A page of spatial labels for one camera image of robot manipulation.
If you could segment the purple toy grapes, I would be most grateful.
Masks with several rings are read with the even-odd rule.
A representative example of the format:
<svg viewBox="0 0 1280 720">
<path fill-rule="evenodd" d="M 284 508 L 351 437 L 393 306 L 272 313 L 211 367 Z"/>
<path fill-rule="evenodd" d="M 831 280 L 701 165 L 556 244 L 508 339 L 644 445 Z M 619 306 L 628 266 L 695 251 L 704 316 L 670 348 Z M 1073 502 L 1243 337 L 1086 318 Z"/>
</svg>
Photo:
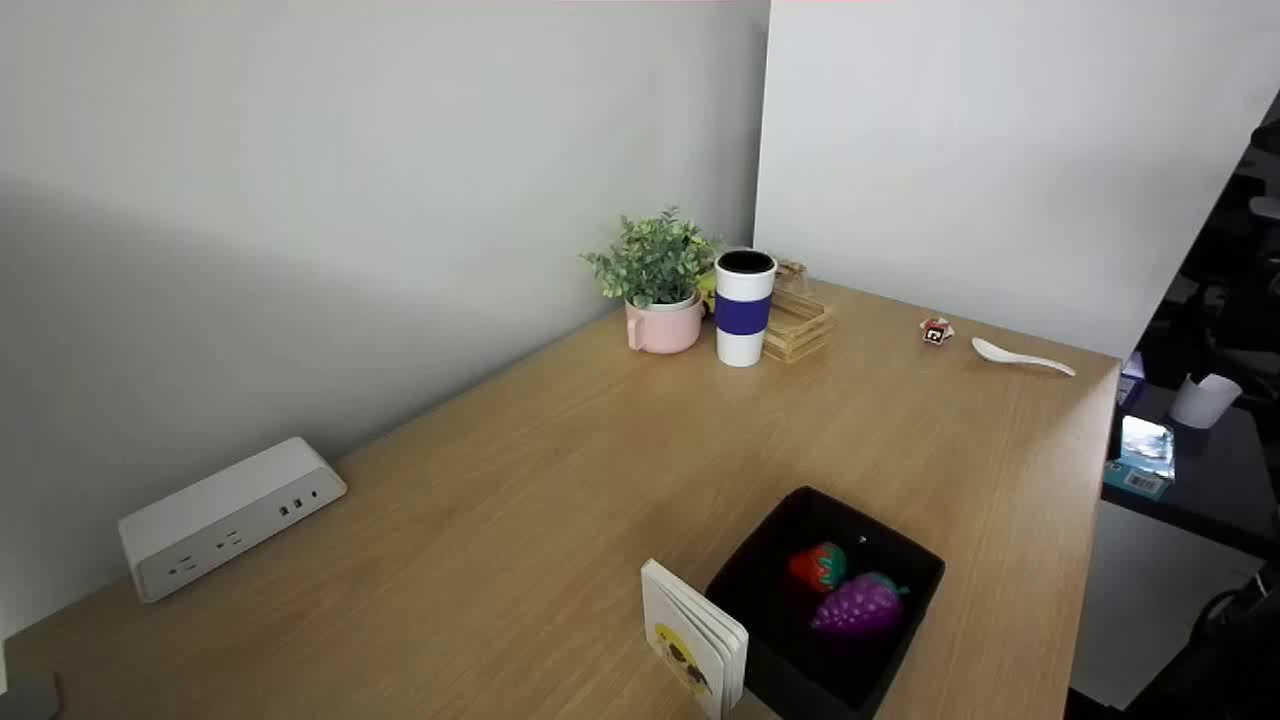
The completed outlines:
<svg viewBox="0 0 1280 720">
<path fill-rule="evenodd" d="M 902 611 L 902 586 L 884 572 L 862 572 L 822 599 L 813 626 L 827 636 L 884 636 Z"/>
</svg>

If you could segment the black fabric box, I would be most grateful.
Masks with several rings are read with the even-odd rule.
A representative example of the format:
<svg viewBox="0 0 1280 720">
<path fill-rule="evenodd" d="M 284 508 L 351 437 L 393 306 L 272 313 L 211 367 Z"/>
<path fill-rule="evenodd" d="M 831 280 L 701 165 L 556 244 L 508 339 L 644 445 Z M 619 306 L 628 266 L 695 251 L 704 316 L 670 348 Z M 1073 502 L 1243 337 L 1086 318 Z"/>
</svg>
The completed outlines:
<svg viewBox="0 0 1280 720">
<path fill-rule="evenodd" d="M 847 583 L 884 572 L 903 611 L 884 636 L 813 626 L 822 590 L 790 576 L 790 555 L 813 544 L 847 553 Z M 780 720 L 874 720 L 946 578 L 946 560 L 896 528 L 816 493 L 790 493 L 716 572 L 710 595 L 748 626 L 745 683 Z"/>
</svg>

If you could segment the white power strip box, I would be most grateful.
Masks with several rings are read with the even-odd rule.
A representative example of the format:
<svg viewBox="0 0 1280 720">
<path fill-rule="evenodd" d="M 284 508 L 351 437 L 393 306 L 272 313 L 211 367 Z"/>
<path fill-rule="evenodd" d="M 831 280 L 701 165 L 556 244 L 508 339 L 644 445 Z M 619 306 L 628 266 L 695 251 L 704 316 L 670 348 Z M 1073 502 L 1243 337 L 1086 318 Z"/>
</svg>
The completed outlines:
<svg viewBox="0 0 1280 720">
<path fill-rule="evenodd" d="M 116 518 L 133 586 L 158 602 L 347 496 L 299 437 Z"/>
</svg>

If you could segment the green plant in pink pot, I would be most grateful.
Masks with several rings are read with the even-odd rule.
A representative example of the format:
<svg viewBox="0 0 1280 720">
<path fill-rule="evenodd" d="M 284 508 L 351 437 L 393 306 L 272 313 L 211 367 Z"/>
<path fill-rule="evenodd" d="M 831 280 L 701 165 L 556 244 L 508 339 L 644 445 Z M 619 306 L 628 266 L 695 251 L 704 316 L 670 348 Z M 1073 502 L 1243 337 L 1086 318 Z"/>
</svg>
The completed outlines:
<svg viewBox="0 0 1280 720">
<path fill-rule="evenodd" d="M 625 305 L 633 353 L 678 356 L 701 339 L 716 254 L 722 244 L 678 211 L 625 217 L 619 234 L 590 251 L 590 271 Z"/>
</svg>

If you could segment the white cup with blue band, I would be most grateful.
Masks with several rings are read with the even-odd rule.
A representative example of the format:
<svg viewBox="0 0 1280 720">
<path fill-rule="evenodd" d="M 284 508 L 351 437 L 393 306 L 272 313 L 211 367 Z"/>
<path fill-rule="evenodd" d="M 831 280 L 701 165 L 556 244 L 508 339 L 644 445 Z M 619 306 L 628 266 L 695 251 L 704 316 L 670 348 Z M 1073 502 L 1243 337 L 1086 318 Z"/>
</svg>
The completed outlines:
<svg viewBox="0 0 1280 720">
<path fill-rule="evenodd" d="M 716 356 L 755 367 L 766 356 L 775 261 L 768 251 L 723 251 L 716 261 Z"/>
</svg>

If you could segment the wooden slat coaster crate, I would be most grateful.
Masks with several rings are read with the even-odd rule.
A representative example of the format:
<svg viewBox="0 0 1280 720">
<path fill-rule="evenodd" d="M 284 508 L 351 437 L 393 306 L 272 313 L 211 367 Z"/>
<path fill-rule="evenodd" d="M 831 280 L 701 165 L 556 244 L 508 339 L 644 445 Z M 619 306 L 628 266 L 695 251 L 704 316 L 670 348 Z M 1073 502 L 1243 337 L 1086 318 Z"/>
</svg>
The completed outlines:
<svg viewBox="0 0 1280 720">
<path fill-rule="evenodd" d="M 831 327 L 831 306 L 813 291 L 808 266 L 783 261 L 774 289 L 766 353 L 780 362 L 813 356 Z"/>
</svg>

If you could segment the white picture card block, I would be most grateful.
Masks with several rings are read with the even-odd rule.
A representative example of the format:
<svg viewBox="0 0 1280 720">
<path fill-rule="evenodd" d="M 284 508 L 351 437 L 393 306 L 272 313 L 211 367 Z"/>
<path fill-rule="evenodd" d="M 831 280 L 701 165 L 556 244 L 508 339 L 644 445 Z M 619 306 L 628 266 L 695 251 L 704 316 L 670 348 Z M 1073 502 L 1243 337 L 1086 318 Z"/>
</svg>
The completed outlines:
<svg viewBox="0 0 1280 720">
<path fill-rule="evenodd" d="M 710 720 L 745 696 L 748 626 L 661 560 L 640 564 L 644 639 L 690 683 Z"/>
</svg>

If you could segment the small red white wrapper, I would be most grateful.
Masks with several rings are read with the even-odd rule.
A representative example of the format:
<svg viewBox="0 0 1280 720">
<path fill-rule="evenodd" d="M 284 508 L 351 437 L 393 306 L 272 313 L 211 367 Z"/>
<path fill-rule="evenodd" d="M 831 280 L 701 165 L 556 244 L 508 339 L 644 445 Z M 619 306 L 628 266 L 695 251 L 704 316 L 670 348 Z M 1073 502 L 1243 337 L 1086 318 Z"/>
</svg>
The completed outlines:
<svg viewBox="0 0 1280 720">
<path fill-rule="evenodd" d="M 947 316 L 924 316 L 922 318 L 922 342 L 940 348 L 955 337 L 955 322 Z"/>
</svg>

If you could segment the white plastic spoon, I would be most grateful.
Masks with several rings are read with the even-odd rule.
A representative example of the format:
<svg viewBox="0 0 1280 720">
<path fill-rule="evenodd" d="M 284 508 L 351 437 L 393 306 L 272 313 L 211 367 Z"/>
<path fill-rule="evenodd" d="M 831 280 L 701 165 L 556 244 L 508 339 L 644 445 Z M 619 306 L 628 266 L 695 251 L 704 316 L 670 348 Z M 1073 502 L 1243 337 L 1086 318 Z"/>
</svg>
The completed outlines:
<svg viewBox="0 0 1280 720">
<path fill-rule="evenodd" d="M 1012 353 L 1012 348 L 1000 348 L 1000 342 L 991 342 L 991 339 L 986 339 L 986 337 L 971 337 L 970 342 L 971 342 L 971 353 L 977 353 L 982 358 L 987 358 L 987 362 L 1044 367 L 1044 372 L 1077 374 L 1073 362 L 1060 362 L 1060 358 L 1048 358 L 1048 356 Z"/>
</svg>

